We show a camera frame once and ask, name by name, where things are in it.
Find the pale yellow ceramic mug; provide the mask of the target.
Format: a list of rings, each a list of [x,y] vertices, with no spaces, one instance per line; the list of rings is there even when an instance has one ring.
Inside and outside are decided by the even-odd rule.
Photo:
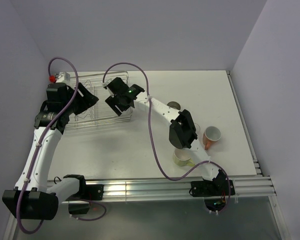
[[[173,152],[173,161],[179,167],[194,167],[195,164],[191,159],[190,154],[183,149],[175,148]]]

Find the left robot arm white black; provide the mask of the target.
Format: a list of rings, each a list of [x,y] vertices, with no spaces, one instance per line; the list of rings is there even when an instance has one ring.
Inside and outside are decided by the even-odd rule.
[[[47,187],[48,174],[56,147],[63,136],[70,115],[79,115],[99,100],[82,83],[78,90],[65,83],[51,83],[47,99],[34,119],[34,136],[28,159],[12,190],[5,190],[2,201],[16,219],[52,220],[59,205],[69,198],[81,200],[88,188],[83,175],[68,174]]]

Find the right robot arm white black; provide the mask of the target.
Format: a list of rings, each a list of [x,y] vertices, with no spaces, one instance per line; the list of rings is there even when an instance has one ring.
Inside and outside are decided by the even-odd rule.
[[[199,196],[228,196],[235,194],[235,188],[225,170],[211,160],[202,148],[196,133],[196,127],[191,113],[171,108],[152,97],[148,89],[137,84],[127,85],[120,77],[103,81],[102,86],[109,91],[106,103],[117,114],[121,115],[129,108],[147,112],[148,131],[152,132],[151,115],[157,114],[168,126],[168,140],[174,148],[185,151],[194,166],[181,177],[170,177],[171,181],[179,181],[198,169],[204,184],[198,187]]]

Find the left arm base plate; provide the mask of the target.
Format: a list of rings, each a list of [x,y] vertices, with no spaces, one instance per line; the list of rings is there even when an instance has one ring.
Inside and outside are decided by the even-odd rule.
[[[103,184],[88,184],[83,188],[82,191],[80,190],[79,193],[76,193],[71,197],[75,199],[101,201],[103,199],[103,194],[104,194]]]

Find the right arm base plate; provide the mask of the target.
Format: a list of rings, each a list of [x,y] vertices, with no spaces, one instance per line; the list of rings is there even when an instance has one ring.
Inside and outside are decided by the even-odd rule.
[[[189,194],[193,197],[217,197],[225,194],[226,196],[230,195],[234,196],[236,194],[234,183],[232,180],[229,181],[230,187],[228,185],[228,181],[224,181],[221,184],[216,184],[213,181],[207,180],[199,180],[192,181],[190,183],[191,188],[189,190]]]

